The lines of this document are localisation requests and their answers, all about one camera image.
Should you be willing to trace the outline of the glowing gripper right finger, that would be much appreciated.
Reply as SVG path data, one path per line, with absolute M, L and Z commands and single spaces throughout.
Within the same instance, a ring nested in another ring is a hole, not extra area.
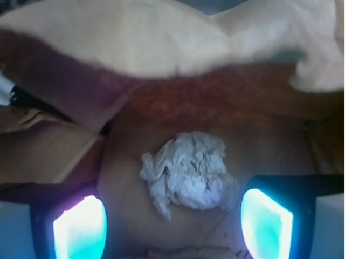
M 344 177 L 257 175 L 240 223 L 253 258 L 344 258 Z

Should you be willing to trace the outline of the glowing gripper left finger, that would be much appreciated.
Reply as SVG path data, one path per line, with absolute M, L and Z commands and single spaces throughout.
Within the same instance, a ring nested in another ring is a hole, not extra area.
M 34 184 L 30 206 L 37 258 L 101 258 L 107 212 L 94 183 Z

